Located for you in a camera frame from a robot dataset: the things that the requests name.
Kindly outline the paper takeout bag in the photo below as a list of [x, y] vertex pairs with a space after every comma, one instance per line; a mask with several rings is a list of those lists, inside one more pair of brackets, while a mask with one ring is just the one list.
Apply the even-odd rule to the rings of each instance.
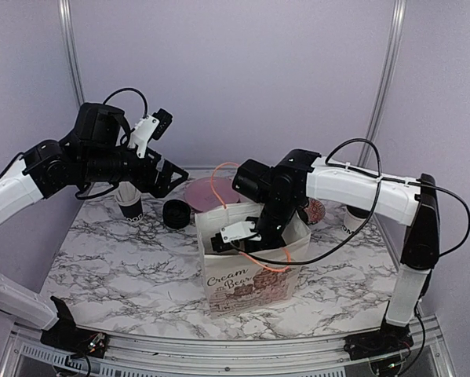
[[222, 205], [207, 212], [196, 212], [195, 227], [210, 316], [231, 316], [291, 298], [301, 271], [299, 266], [262, 264], [237, 254], [237, 250], [213, 251], [211, 237], [226, 225], [244, 221], [247, 217], [258, 217], [263, 206], [241, 196], [239, 203], [226, 204], [213, 187], [214, 178], [225, 177], [216, 171], [208, 177]]

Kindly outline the white paper cup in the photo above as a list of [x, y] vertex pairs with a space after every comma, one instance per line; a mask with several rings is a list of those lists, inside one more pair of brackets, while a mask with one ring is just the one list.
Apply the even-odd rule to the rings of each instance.
[[367, 210], [359, 209], [357, 207], [346, 206], [344, 213], [344, 220], [342, 224], [342, 231], [346, 236], [351, 235], [357, 230], [362, 223], [368, 218], [369, 212]]

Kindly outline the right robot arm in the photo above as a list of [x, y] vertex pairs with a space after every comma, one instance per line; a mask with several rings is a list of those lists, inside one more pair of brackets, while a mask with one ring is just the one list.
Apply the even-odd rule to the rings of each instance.
[[402, 328], [414, 315], [440, 255], [440, 220], [435, 180], [386, 176], [336, 163], [317, 152], [294, 149], [269, 167], [248, 159], [238, 169], [232, 188], [263, 206], [255, 232], [273, 241], [309, 199], [324, 199], [374, 212], [406, 226], [401, 266], [373, 346], [388, 352], [403, 338]]

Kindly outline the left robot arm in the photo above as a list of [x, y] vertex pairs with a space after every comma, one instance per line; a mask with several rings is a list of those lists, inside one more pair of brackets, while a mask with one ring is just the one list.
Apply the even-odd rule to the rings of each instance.
[[0, 174], [0, 225], [21, 210], [73, 185], [76, 198], [93, 199], [89, 190], [105, 182], [133, 202], [141, 193], [164, 198], [186, 182], [188, 172], [148, 147], [173, 117], [164, 109], [145, 115], [135, 127], [125, 112], [108, 104], [84, 103], [74, 128], [59, 141], [46, 140], [21, 152]]

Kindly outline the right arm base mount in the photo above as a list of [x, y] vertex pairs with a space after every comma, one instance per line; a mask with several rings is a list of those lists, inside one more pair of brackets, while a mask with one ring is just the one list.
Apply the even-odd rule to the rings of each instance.
[[399, 327], [388, 324], [385, 320], [377, 330], [344, 338], [344, 351], [348, 353], [351, 361], [410, 350], [413, 345], [409, 325]]

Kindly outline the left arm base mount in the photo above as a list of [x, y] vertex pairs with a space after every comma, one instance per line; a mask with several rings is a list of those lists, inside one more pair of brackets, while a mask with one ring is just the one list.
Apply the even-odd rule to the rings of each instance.
[[78, 327], [66, 303], [54, 296], [50, 298], [56, 307], [57, 322], [49, 330], [42, 330], [41, 344], [81, 357], [102, 359], [106, 353], [108, 335]]

